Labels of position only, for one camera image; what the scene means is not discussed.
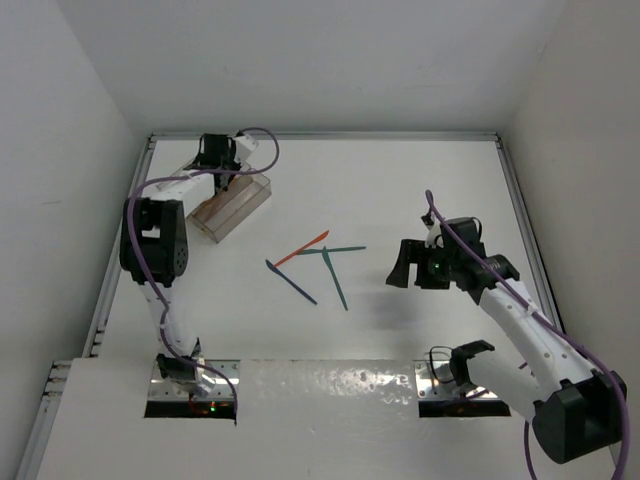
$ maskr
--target white table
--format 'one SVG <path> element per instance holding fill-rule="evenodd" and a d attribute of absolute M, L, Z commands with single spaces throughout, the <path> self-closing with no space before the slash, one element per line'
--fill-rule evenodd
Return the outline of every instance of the white table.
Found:
<path fill-rule="evenodd" d="M 108 323 L 98 319 L 99 357 L 74 361 L 38 478 L 527 478 L 521 418 L 419 419 L 412 375 L 411 360 L 432 345 L 484 339 L 514 365 L 517 351 L 455 288 L 384 283 L 400 240 L 425 237 L 431 188 L 446 216 L 480 218 L 488 253 L 507 256 L 535 291 L 495 142 L 288 138 L 281 146 L 266 204 L 218 245 L 188 232 L 187 319 L 207 357 L 242 359 L 238 426 L 143 418 L 157 344 L 147 304 L 122 273 L 111 308 L 104 298 L 99 305 L 110 311 Z M 147 178 L 172 173 L 196 149 L 193 139 L 157 141 Z M 272 152 L 262 140 L 252 165 Z M 348 312 L 319 256 L 282 267 L 317 307 L 265 266 L 327 229 L 329 248 L 367 246 L 332 257 Z M 390 374 L 404 380 L 388 382 Z M 612 471 L 607 450 L 559 467 L 532 443 L 539 478 Z"/>

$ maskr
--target clear plastic box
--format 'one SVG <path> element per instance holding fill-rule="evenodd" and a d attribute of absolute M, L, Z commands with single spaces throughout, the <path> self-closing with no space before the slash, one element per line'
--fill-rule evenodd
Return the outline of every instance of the clear plastic box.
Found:
<path fill-rule="evenodd" d="M 251 168 L 245 165 L 243 170 Z M 261 174 L 236 176 L 226 191 L 204 202 L 189 219 L 219 243 L 271 196 L 271 181 Z"/>

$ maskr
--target orange chopstick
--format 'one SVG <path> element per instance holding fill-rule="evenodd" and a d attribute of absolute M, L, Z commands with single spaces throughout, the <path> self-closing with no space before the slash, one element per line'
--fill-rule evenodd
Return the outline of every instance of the orange chopstick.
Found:
<path fill-rule="evenodd" d="M 329 235 L 329 230 L 327 230 L 326 232 L 318 235 L 316 238 L 314 238 L 313 240 L 311 240 L 309 243 L 307 243 L 306 245 L 303 245 L 302 247 L 300 247 L 298 250 L 296 250 L 293 253 L 290 253 L 289 255 L 287 255 L 286 257 L 284 257 L 282 260 L 280 260 L 278 263 L 276 263 L 274 265 L 274 267 L 279 267 L 280 265 L 282 265 L 284 262 L 286 262 L 287 260 L 291 260 L 293 257 L 295 257 L 298 253 L 300 253 L 301 251 L 303 251 L 306 248 L 309 248 L 311 245 L 321 242 L 322 240 L 324 240 L 325 238 L 327 238 L 327 235 Z"/>

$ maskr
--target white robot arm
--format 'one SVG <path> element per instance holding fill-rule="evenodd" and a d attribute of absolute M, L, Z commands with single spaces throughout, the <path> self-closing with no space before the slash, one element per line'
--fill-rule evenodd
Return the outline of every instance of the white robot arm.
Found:
<path fill-rule="evenodd" d="M 189 177 L 201 169 L 238 171 L 257 147 L 258 142 L 245 133 L 239 133 L 234 137 L 203 135 L 195 159 L 176 173 L 176 176 Z M 200 353 L 198 337 L 185 321 L 179 296 L 174 295 L 189 257 L 185 219 L 203 202 L 226 188 L 231 180 L 232 175 L 205 174 L 164 183 L 152 195 L 137 199 L 134 207 L 136 238 L 154 280 L 171 304 L 171 310 L 164 319 L 162 328 L 169 345 L 182 357 L 197 359 Z M 131 247 L 126 218 L 123 218 L 122 223 L 120 264 L 124 270 L 131 272 L 133 280 L 140 285 L 149 303 L 151 318 L 160 343 L 157 361 L 163 376 L 178 381 L 196 380 L 196 369 L 189 368 L 184 362 L 176 361 L 161 339 L 160 329 L 165 308 L 140 270 Z"/>
<path fill-rule="evenodd" d="M 444 220 L 436 225 L 431 212 L 422 217 L 430 232 L 426 241 L 401 242 L 396 265 L 387 284 L 407 288 L 409 266 L 417 264 L 415 285 L 448 289 L 454 282 L 467 292 L 505 332 L 522 354 L 531 373 L 506 363 L 495 348 L 478 340 L 454 348 L 448 371 L 457 387 L 476 386 L 495 393 L 533 426 L 545 453 L 565 463 L 620 441 L 621 411 L 613 383 L 563 338 L 544 327 L 544 321 L 518 271 L 502 255 L 487 257 L 481 242 L 482 227 L 475 218 Z M 449 233 L 453 232 L 508 287 L 528 301 L 523 307 L 496 277 L 474 260 Z M 626 395 L 623 380 L 611 372 Z"/>

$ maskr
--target white wall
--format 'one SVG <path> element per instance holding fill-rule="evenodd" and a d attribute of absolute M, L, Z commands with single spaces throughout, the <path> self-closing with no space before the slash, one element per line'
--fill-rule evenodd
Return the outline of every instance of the white wall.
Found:
<path fill-rule="evenodd" d="M 51 361 L 79 355 L 142 138 L 53 0 L 0 15 L 0 478 Z"/>
<path fill-rule="evenodd" d="M 623 375 L 636 427 L 639 24 L 637 0 L 569 2 L 507 132 L 567 330 Z"/>
<path fill-rule="evenodd" d="M 564 0 L 58 0 L 136 129 L 496 129 Z"/>

